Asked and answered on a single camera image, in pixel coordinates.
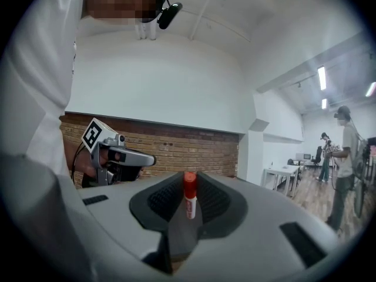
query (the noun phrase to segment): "cap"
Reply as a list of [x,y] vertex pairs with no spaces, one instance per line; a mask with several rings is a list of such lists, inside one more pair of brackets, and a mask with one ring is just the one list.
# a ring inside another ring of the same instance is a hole
[[197,176],[194,172],[184,173],[184,195],[187,199],[196,197]]
[[350,109],[348,106],[340,106],[337,110],[337,113],[334,114],[334,118],[338,118],[339,114],[350,116]]

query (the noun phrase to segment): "brick wall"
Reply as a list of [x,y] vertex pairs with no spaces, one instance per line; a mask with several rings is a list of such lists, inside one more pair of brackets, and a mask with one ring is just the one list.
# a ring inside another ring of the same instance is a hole
[[[204,171],[236,176],[239,136],[231,133],[95,116],[126,138],[126,146],[151,155],[157,163],[143,177],[166,172]],[[80,143],[93,116],[67,113],[60,119],[64,137]],[[81,173],[75,173],[80,187]]]

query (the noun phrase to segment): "gray pants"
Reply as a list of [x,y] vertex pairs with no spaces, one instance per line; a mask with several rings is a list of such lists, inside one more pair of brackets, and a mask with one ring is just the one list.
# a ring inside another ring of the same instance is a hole
[[333,208],[327,220],[327,224],[337,231],[341,226],[343,212],[345,210],[345,201],[348,192],[354,186],[354,175],[347,177],[338,177],[335,183],[335,193],[333,200]]

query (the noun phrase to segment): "white wall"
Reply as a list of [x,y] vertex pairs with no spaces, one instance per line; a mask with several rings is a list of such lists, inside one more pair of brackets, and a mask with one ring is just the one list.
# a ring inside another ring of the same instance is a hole
[[264,141],[263,167],[273,165],[287,165],[288,159],[295,159],[296,153],[302,152],[303,145],[300,143],[281,143]]
[[239,143],[238,177],[260,184],[265,167],[286,165],[303,151],[303,119],[277,91],[253,93],[256,118],[269,124],[263,132],[249,130]]
[[256,110],[263,101],[263,112],[269,122],[264,134],[303,141],[303,120],[299,112],[277,91],[270,90],[255,98]]
[[79,38],[77,47],[67,111],[246,132],[244,77],[232,56],[181,36],[138,41],[127,31]]
[[303,118],[277,91],[259,94],[269,125],[264,131],[263,167],[286,165],[302,150]]
[[[376,137],[376,103],[349,108],[360,136]],[[317,146],[324,145],[324,141],[320,140],[323,132],[326,132],[335,144],[342,145],[343,127],[337,125],[337,120],[333,118],[334,113],[322,110],[303,116],[304,152],[316,155]]]

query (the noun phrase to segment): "gray plastic surface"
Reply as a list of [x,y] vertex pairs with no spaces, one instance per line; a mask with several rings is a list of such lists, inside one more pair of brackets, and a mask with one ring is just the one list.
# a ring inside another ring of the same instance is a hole
[[[329,253],[338,244],[323,222],[280,193],[223,176],[210,177],[247,200],[245,221],[223,239],[199,240],[174,276],[141,262],[160,236],[142,228],[128,205],[137,192],[167,176],[77,191],[34,162],[1,159],[1,193],[9,214],[31,242],[56,266],[82,280],[97,281],[271,281],[305,270],[279,226],[297,222]],[[85,206],[82,199],[107,195]]]

